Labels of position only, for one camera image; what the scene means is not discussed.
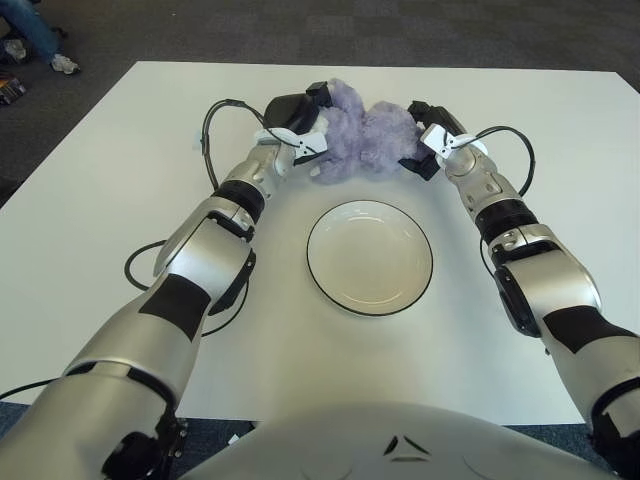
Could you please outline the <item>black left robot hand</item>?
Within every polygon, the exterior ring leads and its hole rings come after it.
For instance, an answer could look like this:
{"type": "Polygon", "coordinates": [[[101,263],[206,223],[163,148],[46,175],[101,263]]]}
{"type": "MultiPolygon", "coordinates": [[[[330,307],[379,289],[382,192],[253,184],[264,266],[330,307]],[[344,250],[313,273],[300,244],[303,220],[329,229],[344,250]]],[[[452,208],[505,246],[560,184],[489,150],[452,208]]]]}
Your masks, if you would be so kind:
{"type": "Polygon", "coordinates": [[[266,128],[285,128],[295,134],[308,133],[322,108],[332,107],[327,81],[312,83],[304,93],[275,97],[263,114],[266,128]]]}

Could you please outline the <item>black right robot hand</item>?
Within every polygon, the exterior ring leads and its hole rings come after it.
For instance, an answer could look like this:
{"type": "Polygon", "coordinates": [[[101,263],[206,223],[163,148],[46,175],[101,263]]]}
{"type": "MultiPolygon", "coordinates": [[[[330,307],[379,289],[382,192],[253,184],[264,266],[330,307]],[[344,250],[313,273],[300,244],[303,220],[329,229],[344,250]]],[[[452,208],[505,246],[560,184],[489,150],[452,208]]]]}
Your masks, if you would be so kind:
{"type": "MultiPolygon", "coordinates": [[[[422,127],[418,128],[418,137],[421,137],[426,128],[432,124],[444,127],[453,136],[466,134],[464,127],[445,107],[432,106],[426,102],[414,100],[407,111],[417,125],[422,125],[422,127]]],[[[426,181],[430,180],[440,170],[435,152],[421,140],[418,140],[416,152],[408,157],[401,158],[399,164],[426,181]]]]}

